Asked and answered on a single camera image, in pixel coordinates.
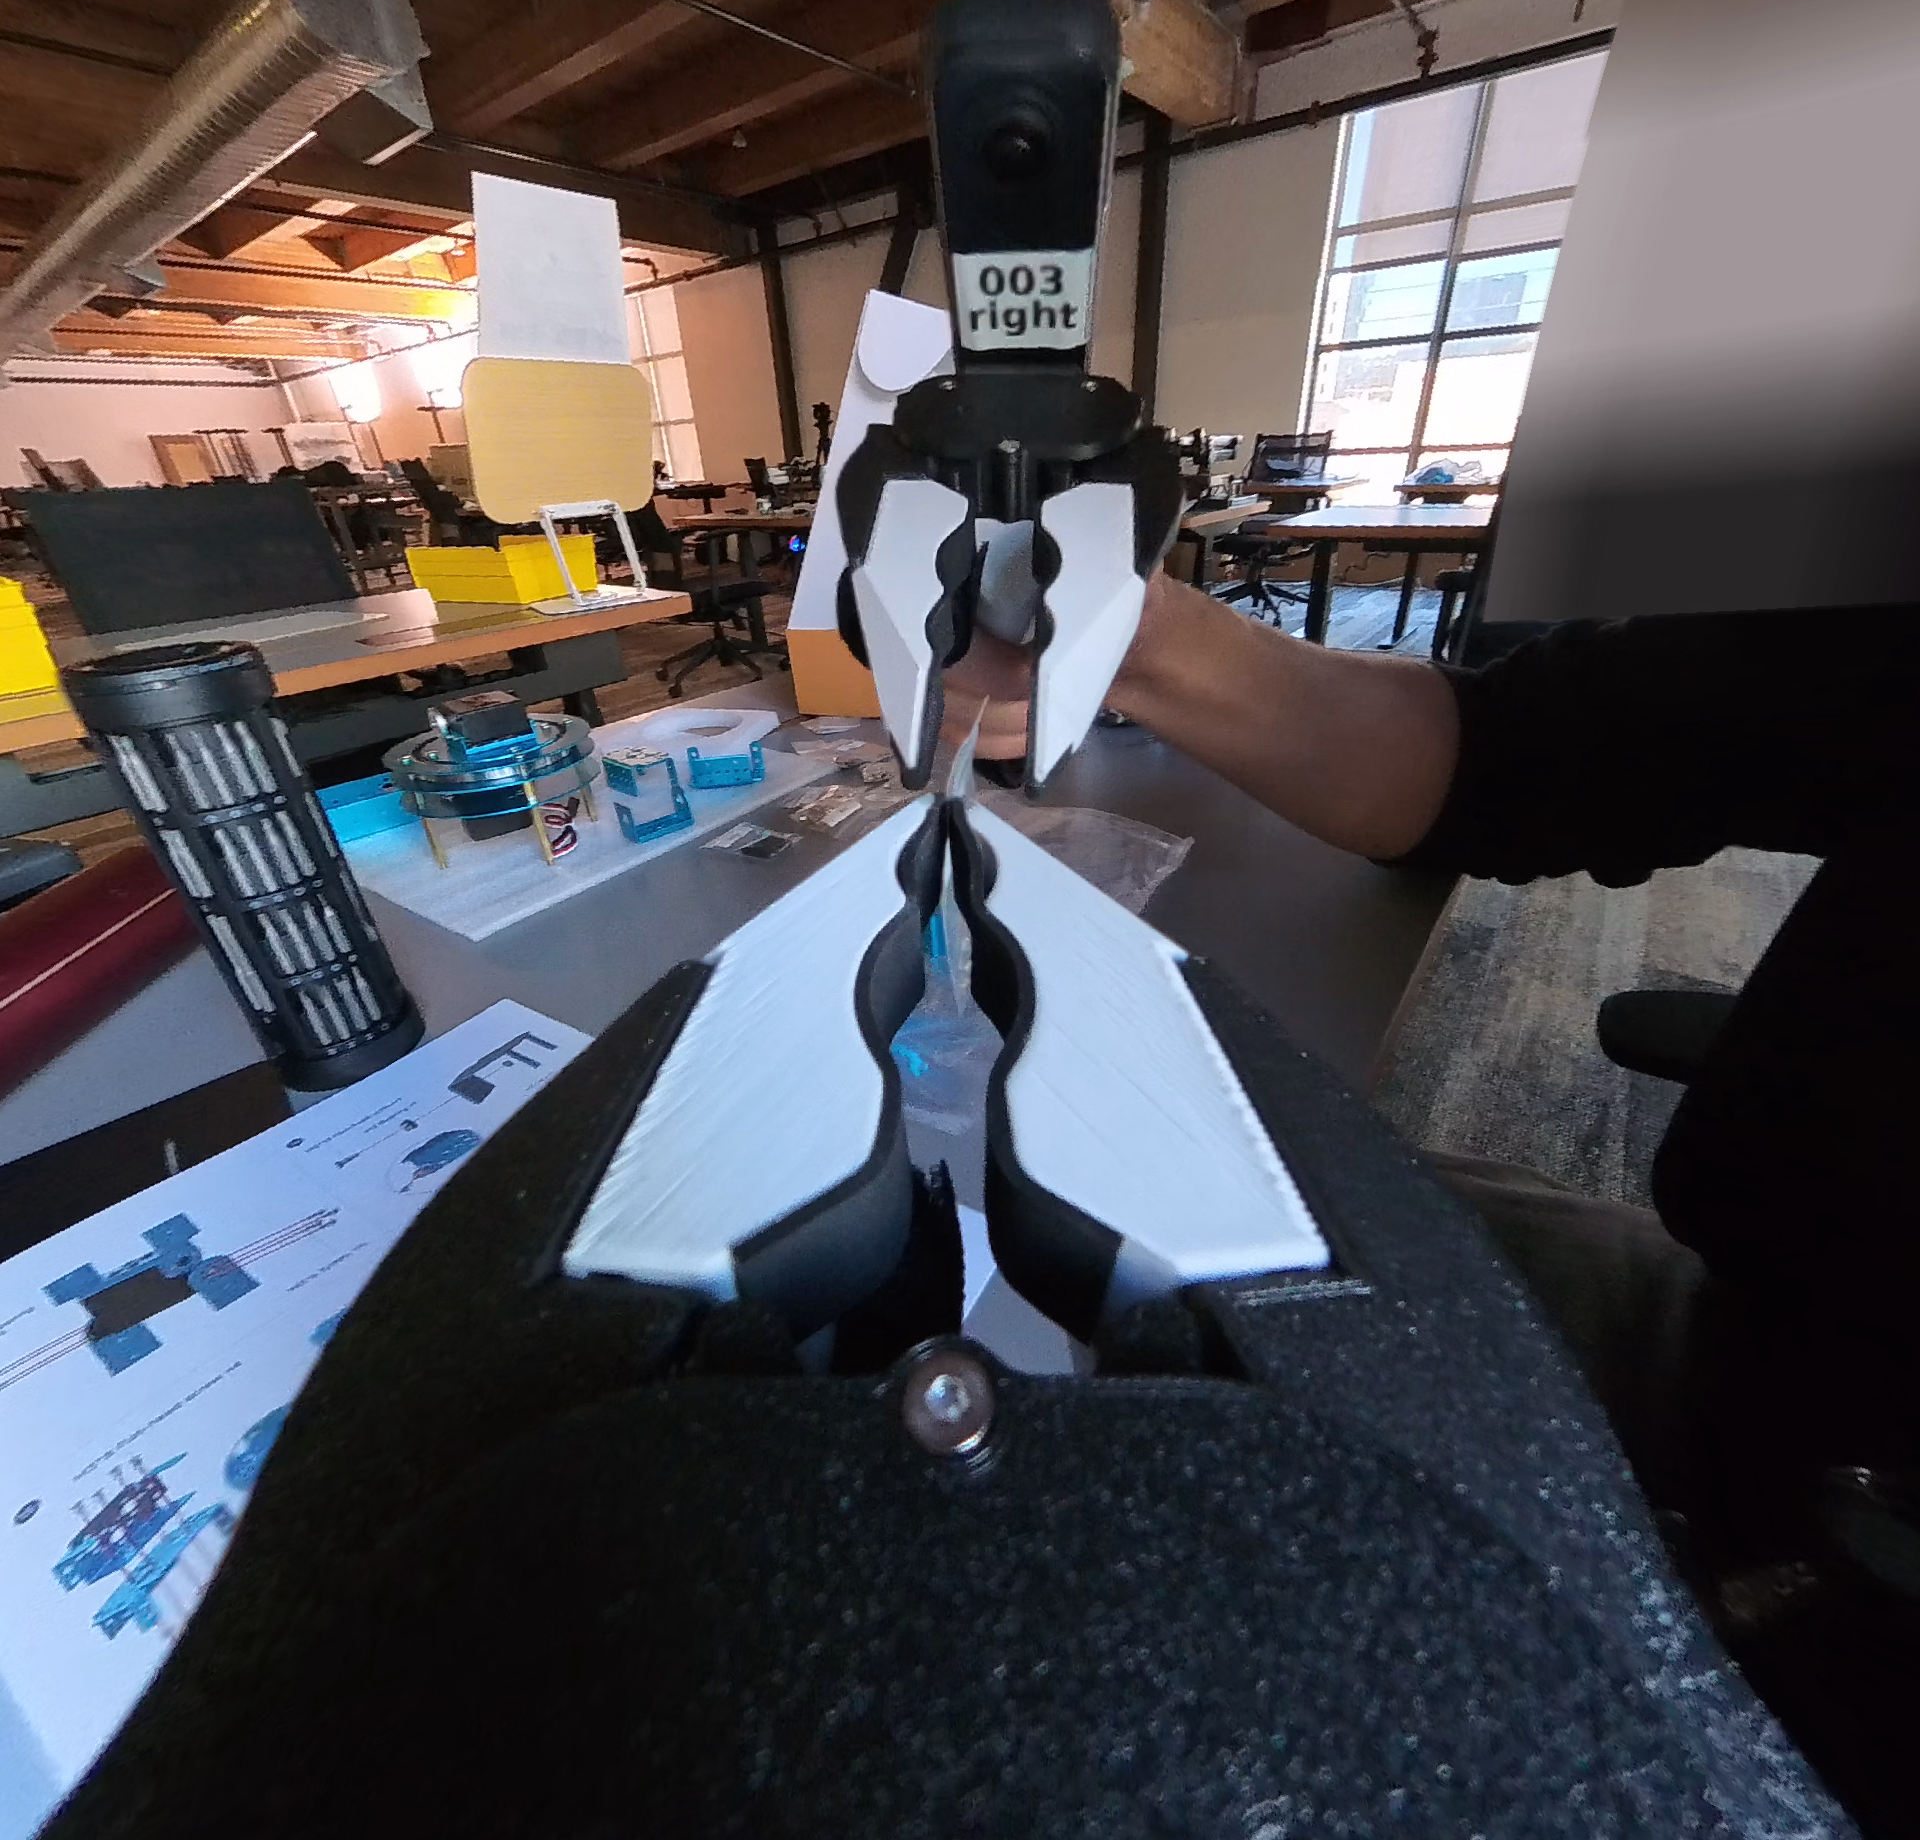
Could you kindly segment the blue metal u bracket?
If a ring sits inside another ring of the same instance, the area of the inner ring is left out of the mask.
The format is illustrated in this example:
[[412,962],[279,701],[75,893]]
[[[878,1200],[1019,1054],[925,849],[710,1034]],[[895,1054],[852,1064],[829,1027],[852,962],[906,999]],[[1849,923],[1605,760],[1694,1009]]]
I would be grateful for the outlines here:
[[690,792],[685,792],[679,752],[611,746],[602,782],[611,782],[625,844],[669,844],[690,826]]

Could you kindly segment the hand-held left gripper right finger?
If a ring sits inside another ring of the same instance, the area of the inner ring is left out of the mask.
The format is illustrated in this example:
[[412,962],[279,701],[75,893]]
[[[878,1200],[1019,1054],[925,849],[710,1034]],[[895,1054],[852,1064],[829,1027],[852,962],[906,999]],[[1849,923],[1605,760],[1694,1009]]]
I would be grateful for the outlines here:
[[1325,1271],[1182,954],[999,812],[952,803],[969,995],[1007,1034],[983,1097],[999,1271],[1070,1339],[1202,1281]]

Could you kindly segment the black monitor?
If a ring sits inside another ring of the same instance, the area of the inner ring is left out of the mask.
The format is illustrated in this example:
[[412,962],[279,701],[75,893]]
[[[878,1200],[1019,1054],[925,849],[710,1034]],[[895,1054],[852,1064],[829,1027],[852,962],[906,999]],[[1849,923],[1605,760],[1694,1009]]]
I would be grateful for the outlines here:
[[9,496],[88,637],[355,600],[304,477]]

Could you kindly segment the large grid window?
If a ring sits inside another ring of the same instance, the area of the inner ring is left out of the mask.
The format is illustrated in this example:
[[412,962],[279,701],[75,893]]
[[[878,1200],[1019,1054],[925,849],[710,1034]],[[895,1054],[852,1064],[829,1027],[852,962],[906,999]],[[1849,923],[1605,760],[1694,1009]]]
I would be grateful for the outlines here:
[[1395,500],[1426,461],[1507,461],[1605,57],[1342,124],[1302,428]]

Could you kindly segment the grey office table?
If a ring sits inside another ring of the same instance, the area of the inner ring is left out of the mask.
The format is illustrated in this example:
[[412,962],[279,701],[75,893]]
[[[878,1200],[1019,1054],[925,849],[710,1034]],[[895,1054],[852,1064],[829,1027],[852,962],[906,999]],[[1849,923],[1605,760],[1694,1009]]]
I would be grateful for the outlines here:
[[1461,653],[1457,628],[1478,608],[1478,558],[1494,538],[1494,511],[1500,506],[1309,506],[1309,511],[1283,511],[1275,531],[1309,549],[1302,645],[1325,645],[1325,628],[1333,628],[1333,549],[1409,554],[1395,645],[1409,628],[1424,554],[1471,554],[1471,566],[1439,573],[1439,615],[1436,615],[1436,665],[1457,659]]

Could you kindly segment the grey desk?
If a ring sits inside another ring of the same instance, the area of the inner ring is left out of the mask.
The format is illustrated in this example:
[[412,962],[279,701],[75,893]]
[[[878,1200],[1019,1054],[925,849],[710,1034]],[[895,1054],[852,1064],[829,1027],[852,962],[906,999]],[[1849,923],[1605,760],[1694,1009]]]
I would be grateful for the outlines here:
[[[1283,1019],[1297,1050],[1333,1062],[1352,1089],[1372,1081],[1389,1019],[1457,887],[1450,874],[1342,852],[1243,803],[1231,782],[1202,770],[1187,752],[1146,736],[1139,727],[1102,727],[1067,760],[1047,806],[1092,806],[1182,838],[1187,864],[1146,893],[1146,923],[1216,958],[1257,1009]],[[439,933],[398,901],[376,901],[376,923],[427,1009],[432,1038],[484,1015],[491,999],[517,999],[573,1034],[602,1034],[669,962],[704,958],[780,887],[809,883],[829,852],[829,838],[809,838],[770,864],[669,849],[484,946]],[[164,1111],[164,1120],[214,1120],[226,1111],[197,1089],[226,1075],[240,1075],[240,1118],[251,1126],[304,1111],[304,1097],[289,1097],[263,1062],[263,1038],[249,1034],[214,962],[184,958],[9,1097],[0,1157],[17,1160],[54,1146],[135,1111]]]

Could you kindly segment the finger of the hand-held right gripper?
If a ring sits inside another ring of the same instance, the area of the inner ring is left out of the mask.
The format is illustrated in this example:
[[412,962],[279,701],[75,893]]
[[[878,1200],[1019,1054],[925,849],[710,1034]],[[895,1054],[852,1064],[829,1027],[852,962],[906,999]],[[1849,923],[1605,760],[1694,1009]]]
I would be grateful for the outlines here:
[[969,566],[969,500],[936,477],[888,477],[846,579],[904,788],[928,788],[936,765],[941,665],[969,645]]
[[1092,733],[1102,701],[1139,628],[1137,486],[1077,477],[1040,506],[1034,554],[1055,558],[1040,590],[1047,637],[1034,665],[1023,788],[1040,792]]

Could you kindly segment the white foam sheet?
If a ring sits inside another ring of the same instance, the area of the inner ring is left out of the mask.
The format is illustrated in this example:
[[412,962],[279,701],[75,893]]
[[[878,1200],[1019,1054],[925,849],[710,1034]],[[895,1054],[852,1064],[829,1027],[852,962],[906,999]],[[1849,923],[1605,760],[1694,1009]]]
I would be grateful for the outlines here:
[[745,733],[764,736],[764,782],[753,788],[690,788],[690,826],[661,844],[625,844],[617,803],[593,782],[593,819],[573,819],[573,852],[540,864],[535,838],[463,844],[457,826],[439,826],[446,866],[427,844],[427,826],[389,826],[371,844],[346,844],[346,866],[371,893],[404,901],[412,916],[432,916],[457,937],[496,937],[517,916],[540,916],[566,893],[588,893],[658,852],[699,849],[704,838],[745,819],[753,806],[823,782],[846,736],[823,733],[780,733],[770,713],[704,713],[704,706],[661,706],[650,717],[602,727],[593,746],[661,746],[685,765],[685,746],[745,746],[745,733],[719,733],[724,717],[745,717]]

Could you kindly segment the person's right forearm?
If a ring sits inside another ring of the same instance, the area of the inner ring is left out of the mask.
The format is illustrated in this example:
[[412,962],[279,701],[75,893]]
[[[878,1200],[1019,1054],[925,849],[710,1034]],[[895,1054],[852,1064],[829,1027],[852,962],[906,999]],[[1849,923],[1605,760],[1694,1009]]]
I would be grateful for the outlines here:
[[1202,760],[1333,849],[1605,887],[1721,849],[1912,866],[1912,600],[1561,622],[1482,671],[1257,653]]

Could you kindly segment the white and orange box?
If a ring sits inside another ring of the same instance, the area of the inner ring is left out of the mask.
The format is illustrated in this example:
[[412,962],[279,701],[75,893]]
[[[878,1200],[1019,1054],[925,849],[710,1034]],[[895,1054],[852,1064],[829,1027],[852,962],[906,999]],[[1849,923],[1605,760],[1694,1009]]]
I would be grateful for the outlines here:
[[883,717],[878,706],[878,671],[838,645],[835,592],[846,573],[846,538],[838,538],[838,506],[835,486],[852,461],[852,448],[895,417],[895,400],[915,391],[925,376],[952,376],[952,307],[925,307],[904,296],[870,296],[862,331],[852,331],[852,366],[823,473],[823,506],[809,526],[809,566],[802,592],[783,615],[783,665],[793,665],[793,701],[811,717]]

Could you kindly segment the white paper sheet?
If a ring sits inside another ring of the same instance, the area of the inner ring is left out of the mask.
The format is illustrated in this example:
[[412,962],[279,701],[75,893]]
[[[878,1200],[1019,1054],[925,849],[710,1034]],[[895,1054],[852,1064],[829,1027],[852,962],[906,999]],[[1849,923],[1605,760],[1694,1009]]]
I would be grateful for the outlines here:
[[630,366],[617,196],[471,174],[481,354]]

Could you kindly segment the clear plastic parts bag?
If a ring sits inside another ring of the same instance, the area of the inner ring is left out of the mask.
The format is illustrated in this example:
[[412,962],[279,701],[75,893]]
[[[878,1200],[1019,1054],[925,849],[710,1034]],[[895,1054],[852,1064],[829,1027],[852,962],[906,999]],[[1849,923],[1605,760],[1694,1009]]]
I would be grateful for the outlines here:
[[895,1034],[904,1118],[952,1141],[980,1137],[999,1050],[999,1027],[969,999],[969,916],[955,901],[955,852],[941,852],[941,893],[925,923],[925,999]]

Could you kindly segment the round acrylic turntable base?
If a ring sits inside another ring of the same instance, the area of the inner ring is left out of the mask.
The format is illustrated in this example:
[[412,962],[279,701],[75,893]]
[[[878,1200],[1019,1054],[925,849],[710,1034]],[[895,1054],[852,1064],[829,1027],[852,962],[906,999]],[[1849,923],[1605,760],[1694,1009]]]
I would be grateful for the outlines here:
[[535,826],[540,852],[558,864],[593,819],[593,733],[588,717],[540,717],[513,689],[463,689],[432,706],[432,733],[383,752],[398,803],[427,819],[446,866],[446,819],[471,844]]

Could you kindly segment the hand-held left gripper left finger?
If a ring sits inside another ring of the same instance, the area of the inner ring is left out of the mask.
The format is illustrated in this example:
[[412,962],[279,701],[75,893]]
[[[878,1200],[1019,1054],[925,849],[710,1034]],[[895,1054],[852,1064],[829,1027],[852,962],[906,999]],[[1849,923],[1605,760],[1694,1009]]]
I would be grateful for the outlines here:
[[753,1297],[783,1332],[862,1304],[906,1246],[895,1034],[925,1009],[941,803],[783,887],[704,958],[558,1271]]

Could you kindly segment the robot kit instruction manual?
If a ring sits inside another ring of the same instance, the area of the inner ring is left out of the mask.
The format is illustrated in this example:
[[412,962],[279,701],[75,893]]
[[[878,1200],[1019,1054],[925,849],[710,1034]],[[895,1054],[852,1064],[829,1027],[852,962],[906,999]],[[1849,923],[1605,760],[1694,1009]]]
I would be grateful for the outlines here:
[[0,1828],[35,1830],[197,1613],[338,1323],[588,1034],[491,1009],[0,1263]]

